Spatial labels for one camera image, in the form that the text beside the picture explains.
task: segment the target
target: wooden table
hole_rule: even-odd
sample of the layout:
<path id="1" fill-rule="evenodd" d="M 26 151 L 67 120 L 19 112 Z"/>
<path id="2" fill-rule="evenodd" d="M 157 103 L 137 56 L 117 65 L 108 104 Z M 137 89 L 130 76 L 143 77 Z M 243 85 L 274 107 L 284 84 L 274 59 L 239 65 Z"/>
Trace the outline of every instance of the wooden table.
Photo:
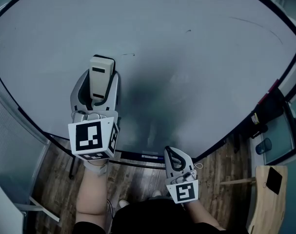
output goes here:
<path id="1" fill-rule="evenodd" d="M 266 187 L 270 167 L 273 167 L 282 175 L 278 195 Z M 288 169 L 286 166 L 257 166 L 256 175 L 253 178 L 225 181 L 220 184 L 230 185 L 255 182 L 257 187 L 257 201 L 248 232 L 250 234 L 277 234 L 284 218 L 287 178 Z"/>

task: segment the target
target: black phone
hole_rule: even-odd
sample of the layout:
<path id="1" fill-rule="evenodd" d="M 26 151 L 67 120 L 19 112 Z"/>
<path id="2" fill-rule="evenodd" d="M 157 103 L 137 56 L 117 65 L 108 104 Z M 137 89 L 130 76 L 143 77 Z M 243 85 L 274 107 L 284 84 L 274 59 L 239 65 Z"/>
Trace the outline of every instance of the black phone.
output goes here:
<path id="1" fill-rule="evenodd" d="M 282 175 L 278 173 L 274 168 L 269 169 L 266 186 L 272 190 L 275 194 L 279 194 L 282 182 Z"/>

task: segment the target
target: person's right arm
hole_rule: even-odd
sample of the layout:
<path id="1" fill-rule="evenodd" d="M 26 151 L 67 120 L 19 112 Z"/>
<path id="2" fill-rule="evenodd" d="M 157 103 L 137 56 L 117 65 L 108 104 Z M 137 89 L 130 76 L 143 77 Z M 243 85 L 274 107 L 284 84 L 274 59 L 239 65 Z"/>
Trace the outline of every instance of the person's right arm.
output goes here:
<path id="1" fill-rule="evenodd" d="M 217 220 L 209 214 L 209 212 L 200 203 L 200 200 L 187 202 L 184 206 L 194 223 L 207 223 L 220 231 L 225 230 L 218 224 Z"/>

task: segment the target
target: whiteboard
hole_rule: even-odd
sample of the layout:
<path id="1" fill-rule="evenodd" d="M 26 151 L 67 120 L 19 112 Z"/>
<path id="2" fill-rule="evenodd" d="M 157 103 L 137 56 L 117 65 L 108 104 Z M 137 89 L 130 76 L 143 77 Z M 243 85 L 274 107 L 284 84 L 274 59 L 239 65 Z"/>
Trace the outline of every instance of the whiteboard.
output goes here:
<path id="1" fill-rule="evenodd" d="M 0 78 L 50 134 L 68 138 L 95 54 L 120 75 L 117 149 L 198 157 L 283 75 L 296 31 L 260 0 L 19 0 L 0 17 Z"/>

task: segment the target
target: shoe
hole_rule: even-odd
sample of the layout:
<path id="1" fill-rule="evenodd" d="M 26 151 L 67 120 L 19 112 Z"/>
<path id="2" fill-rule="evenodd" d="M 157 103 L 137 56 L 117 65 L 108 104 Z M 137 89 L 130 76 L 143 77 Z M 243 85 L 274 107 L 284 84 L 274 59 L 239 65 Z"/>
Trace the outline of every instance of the shoe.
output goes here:
<path id="1" fill-rule="evenodd" d="M 129 205 L 129 202 L 126 201 L 126 200 L 124 200 L 124 199 L 121 199 L 121 200 L 119 201 L 119 206 L 120 206 L 121 208 L 124 208 L 125 206 L 128 206 L 128 205 Z"/>
<path id="2" fill-rule="evenodd" d="M 155 191 L 152 193 L 152 197 L 156 197 L 156 196 L 162 196 L 162 193 L 161 193 L 159 190 L 155 190 Z"/>

